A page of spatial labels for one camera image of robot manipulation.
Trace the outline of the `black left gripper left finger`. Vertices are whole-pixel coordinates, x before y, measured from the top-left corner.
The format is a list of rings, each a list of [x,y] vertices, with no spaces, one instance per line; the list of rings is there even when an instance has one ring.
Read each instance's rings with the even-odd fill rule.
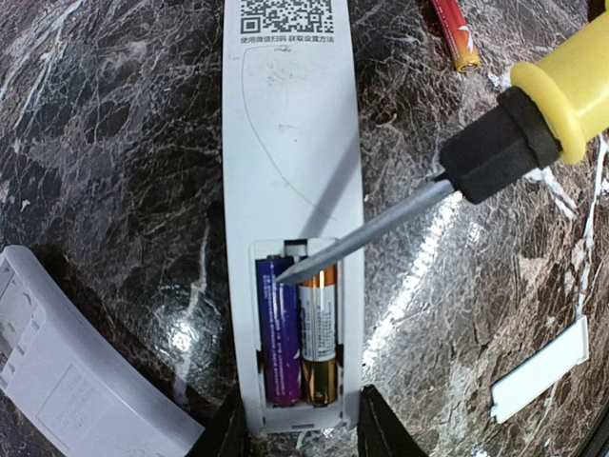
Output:
[[[188,451],[187,457],[246,457],[250,436],[241,395],[233,389],[211,422]]]

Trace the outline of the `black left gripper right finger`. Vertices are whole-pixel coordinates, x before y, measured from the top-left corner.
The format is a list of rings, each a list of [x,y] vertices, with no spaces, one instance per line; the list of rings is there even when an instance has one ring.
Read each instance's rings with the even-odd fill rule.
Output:
[[[360,457],[427,457],[373,385],[360,395],[357,438]]]

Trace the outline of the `white remote control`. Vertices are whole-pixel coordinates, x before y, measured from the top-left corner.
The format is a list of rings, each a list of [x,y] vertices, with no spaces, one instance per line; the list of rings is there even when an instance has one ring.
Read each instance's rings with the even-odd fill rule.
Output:
[[[1,390],[67,456],[185,456],[204,431],[23,246],[1,253]]]

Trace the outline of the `long white battery cover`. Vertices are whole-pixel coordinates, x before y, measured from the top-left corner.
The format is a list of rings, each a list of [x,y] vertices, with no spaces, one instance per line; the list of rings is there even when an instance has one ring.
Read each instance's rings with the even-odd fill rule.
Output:
[[[491,387],[490,416],[502,424],[589,358],[585,315]]]

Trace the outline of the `white air conditioner remote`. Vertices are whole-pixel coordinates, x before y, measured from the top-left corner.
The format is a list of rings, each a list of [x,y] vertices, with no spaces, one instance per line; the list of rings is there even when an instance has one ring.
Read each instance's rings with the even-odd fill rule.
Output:
[[[357,95],[344,1],[228,1],[223,184],[232,328],[250,432],[354,427],[362,382],[364,257],[338,266],[344,365],[329,407],[265,398],[254,261],[286,241],[330,245],[363,222]]]

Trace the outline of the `yellow handled screwdriver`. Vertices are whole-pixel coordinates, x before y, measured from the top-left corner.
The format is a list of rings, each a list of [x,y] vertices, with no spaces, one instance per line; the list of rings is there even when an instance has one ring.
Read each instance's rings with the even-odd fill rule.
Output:
[[[479,204],[533,169],[580,162],[608,128],[608,14],[603,12],[537,64],[518,63],[498,104],[440,151],[433,182],[278,277],[295,285],[435,206],[454,192]]]

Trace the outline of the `red AAA battery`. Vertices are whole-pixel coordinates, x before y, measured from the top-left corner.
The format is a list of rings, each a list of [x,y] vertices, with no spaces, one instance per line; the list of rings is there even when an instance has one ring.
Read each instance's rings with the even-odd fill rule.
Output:
[[[481,60],[458,2],[432,0],[431,4],[440,21],[456,71],[467,73],[477,70]]]

